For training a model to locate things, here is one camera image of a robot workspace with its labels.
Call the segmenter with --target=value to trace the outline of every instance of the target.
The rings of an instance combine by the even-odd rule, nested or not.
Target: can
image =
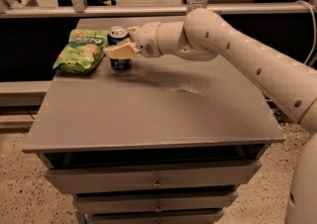
[[[107,39],[111,46],[116,46],[118,43],[130,38],[130,35],[125,27],[114,26],[108,33]],[[131,59],[114,59],[110,58],[111,66],[116,71],[126,71],[131,68]]]

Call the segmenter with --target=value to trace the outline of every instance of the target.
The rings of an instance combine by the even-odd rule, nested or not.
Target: drawer knob
[[[161,209],[159,206],[157,206],[155,212],[156,212],[156,213],[162,212],[162,209]]]
[[[154,188],[161,188],[162,187],[162,184],[159,182],[159,180],[157,179],[156,180],[156,183],[155,184],[153,184],[153,187]]]

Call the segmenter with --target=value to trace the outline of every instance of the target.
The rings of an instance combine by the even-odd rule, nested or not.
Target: green chip bag
[[[72,73],[87,73],[103,58],[103,48],[108,46],[107,31],[72,30],[69,44],[61,51],[53,68]]]

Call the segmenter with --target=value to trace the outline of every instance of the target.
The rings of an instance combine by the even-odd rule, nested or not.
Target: gray tabletop
[[[88,75],[56,74],[23,151],[269,144],[282,139],[263,95],[221,56],[207,62],[138,56],[125,73],[115,72],[104,57]]]

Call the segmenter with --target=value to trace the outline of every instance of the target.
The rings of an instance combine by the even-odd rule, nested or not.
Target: floor
[[[122,4],[132,1],[119,0]],[[43,3],[51,6],[55,0]],[[71,197],[46,181],[47,168],[37,156],[21,151],[35,116],[27,111],[0,113],[0,223],[77,223]],[[289,122],[281,127],[284,143],[269,147],[261,159],[263,167],[248,184],[239,187],[240,196],[225,209],[218,224],[284,224],[294,167],[310,135]]]

